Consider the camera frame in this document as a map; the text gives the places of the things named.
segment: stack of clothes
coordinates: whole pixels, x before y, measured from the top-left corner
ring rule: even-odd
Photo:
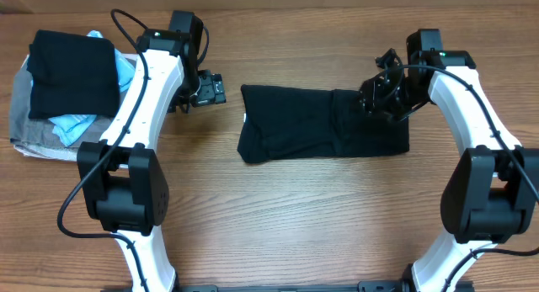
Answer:
[[[98,31],[39,30],[13,81],[9,138],[26,156],[76,161],[83,141],[99,141],[135,75]]]

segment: wood grain surface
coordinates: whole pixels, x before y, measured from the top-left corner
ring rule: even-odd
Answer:
[[[134,13],[166,28],[170,12]],[[440,196],[458,161],[441,112],[410,122],[396,157],[315,158],[249,166],[237,154],[243,83],[357,89],[374,57],[418,28],[439,28],[447,50],[468,50],[499,117],[539,147],[539,8],[350,8],[200,11],[211,32],[203,64],[224,76],[228,102],[170,114],[158,158],[170,187],[163,224],[183,284],[355,284],[397,279],[441,230]],[[122,20],[127,31],[141,31]],[[107,13],[0,16],[0,291],[97,291],[131,278],[113,241],[63,236],[56,213],[78,181],[74,163],[22,157],[9,144],[13,76],[37,29],[100,30],[132,51]],[[100,231],[82,195],[67,227]],[[539,242],[539,216],[511,249]],[[479,291],[537,291],[537,258],[486,255],[468,273]]]

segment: folded black shirt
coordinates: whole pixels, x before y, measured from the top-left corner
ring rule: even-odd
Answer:
[[[34,80],[30,119],[116,116],[120,92],[115,48],[109,40],[39,30],[29,50],[28,71]]]
[[[408,120],[370,117],[357,91],[242,86],[246,120],[237,151],[247,163],[407,152]]]

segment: black cable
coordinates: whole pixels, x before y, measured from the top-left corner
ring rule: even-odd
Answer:
[[[526,182],[526,185],[528,186],[528,188],[532,192],[533,196],[535,197],[536,202],[539,204],[539,194],[537,193],[536,187],[533,185],[533,182],[530,180],[530,177],[528,177],[526,171],[521,166],[520,162],[515,157],[513,152],[509,149],[509,147],[507,147],[507,144],[505,144],[504,140],[502,140],[502,138],[500,136],[500,132],[496,129],[494,121],[492,120],[492,117],[490,116],[490,113],[488,112],[487,107],[485,106],[483,100],[479,97],[479,94],[475,91],[473,86],[468,84],[466,81],[464,81],[459,76],[457,76],[457,75],[455,75],[455,74],[453,74],[451,72],[448,72],[447,70],[440,69],[440,68],[435,67],[435,66],[426,66],[426,65],[403,65],[403,66],[387,69],[387,70],[385,70],[383,72],[380,72],[374,78],[384,76],[385,74],[388,74],[389,72],[393,72],[393,71],[396,71],[396,70],[402,70],[404,72],[404,69],[407,69],[407,68],[408,69],[410,69],[410,68],[428,69],[428,70],[431,70],[431,71],[440,72],[442,74],[445,74],[448,77],[452,77],[456,81],[461,83],[466,88],[466,90],[469,91],[473,95],[473,97],[478,102],[479,107],[483,111],[484,117],[487,120],[487,123],[488,123],[488,126],[490,127],[490,130],[493,132],[494,138],[499,143],[499,145],[502,147],[502,149],[505,151],[505,153],[507,153],[507,155],[510,157],[510,160],[513,162],[513,164],[516,167],[518,173],[520,174],[522,179],[524,179],[524,181]],[[470,251],[470,253],[467,254],[453,268],[453,270],[451,270],[449,276],[446,279],[446,283],[444,284],[444,288],[443,288],[443,290],[441,292],[447,292],[447,290],[451,286],[451,281],[455,278],[458,271],[467,263],[467,261],[469,261],[472,258],[477,259],[477,255],[481,254],[481,253],[498,253],[498,254],[504,254],[504,255],[518,256],[518,257],[530,257],[530,256],[534,256],[534,255],[539,254],[539,247],[536,248],[535,250],[526,251],[526,252],[512,251],[512,250],[507,250],[507,249],[496,249],[496,248],[494,248],[494,249],[481,248],[481,249],[476,249],[476,250]]]
[[[397,54],[395,54],[395,58],[397,59],[397,64],[399,66],[402,66],[403,61],[401,60],[401,58]],[[404,69],[401,70],[401,76],[399,77],[398,82],[395,84],[395,87],[393,87],[393,89],[385,97],[382,98],[381,104],[384,104],[385,102],[387,102],[387,100],[389,100],[391,98],[391,96],[393,96],[393,94],[395,94],[397,89],[400,87],[401,82],[403,81],[403,79],[404,79]]]
[[[204,32],[205,32],[205,47],[204,51],[202,51],[202,54],[200,55],[200,58],[196,61],[196,66],[200,66],[202,62],[205,59],[205,54],[208,52],[208,46],[210,45],[210,31],[204,26]]]
[[[110,147],[110,149],[103,155],[103,157],[101,157],[101,159],[99,159],[99,161],[92,167],[92,169],[84,176],[84,178],[81,179],[81,181],[77,184],[77,186],[75,186],[73,191],[67,196],[66,200],[61,205],[61,208],[58,211],[58,217],[56,219],[56,223],[58,224],[58,228],[60,229],[60,231],[62,233],[64,233],[65,235],[70,236],[70,237],[74,237],[74,238],[115,238],[115,239],[118,239],[118,240],[121,240],[121,241],[125,242],[127,244],[127,248],[130,249],[131,252],[133,253],[133,258],[135,259],[135,264],[136,264],[136,270],[137,270],[138,275],[139,275],[139,277],[141,279],[141,286],[144,287],[144,290],[146,292],[149,292],[146,280],[144,279],[144,274],[142,272],[141,260],[138,257],[138,253],[136,252],[136,249],[135,249],[135,246],[134,246],[133,242],[130,241],[129,238],[127,238],[126,236],[123,236],[121,234],[118,234],[118,233],[94,233],[94,234],[93,233],[75,233],[75,232],[69,231],[63,224],[63,216],[64,216],[64,213],[66,212],[67,206],[71,203],[73,198],[75,198],[75,195],[77,195],[78,191],[80,191],[80,189],[83,187],[83,185],[90,179],[90,177],[96,171],[100,170],[101,168],[107,167],[107,164],[108,164],[109,159],[110,159],[110,155],[120,145],[120,143],[121,143],[122,139],[124,138],[124,136],[127,133],[129,133],[129,126],[131,125],[131,122],[135,118],[136,111],[138,110],[139,106],[141,105],[142,98],[144,97],[144,92],[146,92],[148,79],[150,79],[149,74],[148,74],[148,64],[146,63],[146,58],[144,57],[142,52],[136,46],[135,41],[127,34],[127,32],[125,32],[124,28],[118,22],[118,20],[116,19],[116,16],[115,16],[116,13],[121,13],[121,14],[125,15],[126,17],[134,20],[140,26],[142,26],[144,29],[147,29],[147,26],[143,22],[136,19],[135,17],[133,17],[132,15],[128,14],[125,11],[122,11],[122,10],[119,10],[119,9],[112,9],[112,11],[110,11],[110,17],[115,22],[116,27],[118,27],[120,32],[127,38],[127,40],[129,40],[129,42],[131,43],[133,48],[135,48],[136,53],[141,58],[142,65],[144,66],[144,78],[143,78],[143,81],[142,81],[141,92],[140,92],[140,94],[138,96],[138,99],[135,102],[135,106],[133,107],[133,110],[131,111],[131,114],[129,115],[129,118],[125,122],[125,125],[122,128],[122,131],[120,132],[120,135],[118,136],[118,139]]]
[[[413,107],[410,111],[408,111],[408,112],[405,113],[403,116],[401,116],[400,118],[398,118],[397,121],[401,121],[401,120],[407,119],[408,117],[410,117],[410,115],[414,114],[417,110],[421,109],[421,107],[425,106],[428,102],[429,102],[429,100],[425,100],[424,102],[419,103],[418,105],[416,105],[415,107]]]

